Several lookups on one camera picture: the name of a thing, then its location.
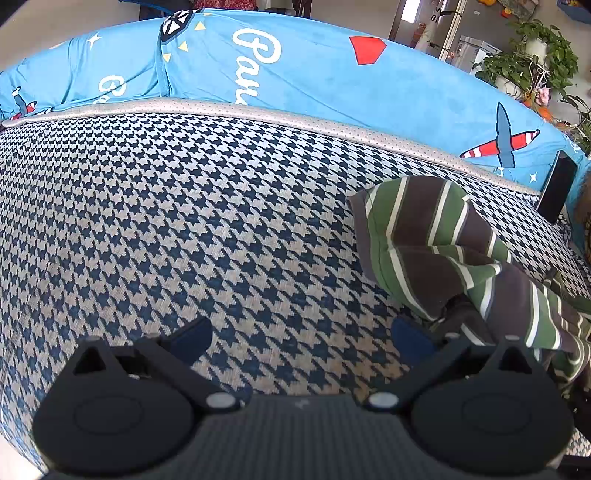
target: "blue blanket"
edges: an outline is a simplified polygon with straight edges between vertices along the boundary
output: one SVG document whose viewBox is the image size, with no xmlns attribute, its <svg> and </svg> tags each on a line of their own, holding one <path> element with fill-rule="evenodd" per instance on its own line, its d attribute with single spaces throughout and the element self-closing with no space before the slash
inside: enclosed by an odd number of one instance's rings
<svg viewBox="0 0 591 480">
<path fill-rule="evenodd" d="M 177 97 L 387 132 L 541 189 L 577 145 L 495 88 L 408 47 L 260 12 L 184 11 L 74 38 L 0 74 L 3 118 Z"/>
</svg>

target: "red fabric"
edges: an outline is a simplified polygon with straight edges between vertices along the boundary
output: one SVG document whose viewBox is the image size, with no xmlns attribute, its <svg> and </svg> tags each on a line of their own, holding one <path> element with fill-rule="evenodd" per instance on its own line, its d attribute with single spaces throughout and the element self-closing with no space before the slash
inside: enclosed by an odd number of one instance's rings
<svg viewBox="0 0 591 480">
<path fill-rule="evenodd" d="M 386 44 L 381 38 L 349 37 L 349 39 L 355 50 L 357 65 L 371 65 L 376 63 L 386 48 Z"/>
<path fill-rule="evenodd" d="M 527 147 L 527 140 L 525 138 L 525 132 L 519 135 L 513 135 L 511 137 L 511 148 L 513 150 L 519 150 L 520 148 Z"/>
<path fill-rule="evenodd" d="M 498 155 L 499 154 L 499 147 L 496 144 L 496 140 L 491 140 L 480 147 L 480 156 L 486 157 L 487 155 Z"/>
<path fill-rule="evenodd" d="M 223 8 L 225 10 L 250 10 L 256 9 L 256 0 L 195 0 L 194 7 Z"/>
</svg>

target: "star print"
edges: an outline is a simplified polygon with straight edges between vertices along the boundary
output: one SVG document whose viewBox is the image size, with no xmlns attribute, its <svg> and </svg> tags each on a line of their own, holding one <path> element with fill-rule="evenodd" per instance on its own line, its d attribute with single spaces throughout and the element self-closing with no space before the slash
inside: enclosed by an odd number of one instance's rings
<svg viewBox="0 0 591 480">
<path fill-rule="evenodd" d="M 86 40 L 88 43 L 90 43 L 91 50 L 92 50 L 92 47 L 95 45 L 95 41 L 97 41 L 100 38 L 103 38 L 103 37 L 99 37 L 99 34 L 95 33 L 93 37 L 90 37 L 88 40 Z"/>
</svg>

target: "smartphone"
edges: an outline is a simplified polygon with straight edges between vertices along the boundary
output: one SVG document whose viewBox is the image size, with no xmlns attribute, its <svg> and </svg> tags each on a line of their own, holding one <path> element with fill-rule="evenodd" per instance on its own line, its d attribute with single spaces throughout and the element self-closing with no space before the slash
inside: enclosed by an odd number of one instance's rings
<svg viewBox="0 0 591 480">
<path fill-rule="evenodd" d="M 550 223 L 556 223 L 558 220 L 576 174 L 577 164 L 573 159 L 563 150 L 558 152 L 535 208 Z"/>
</svg>

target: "white screw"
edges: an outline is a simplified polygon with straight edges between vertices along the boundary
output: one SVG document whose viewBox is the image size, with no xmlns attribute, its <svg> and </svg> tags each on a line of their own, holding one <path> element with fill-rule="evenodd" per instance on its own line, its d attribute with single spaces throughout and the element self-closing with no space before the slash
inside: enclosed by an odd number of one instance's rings
<svg viewBox="0 0 591 480">
<path fill-rule="evenodd" d="M 233 407 L 236 404 L 236 398 L 226 392 L 217 392 L 209 395 L 205 399 L 205 403 L 209 408 L 224 410 Z"/>
<path fill-rule="evenodd" d="M 368 402 L 373 408 L 389 410 L 398 405 L 399 399 L 396 395 L 390 392 L 377 392 L 372 393 L 369 396 Z"/>
</svg>

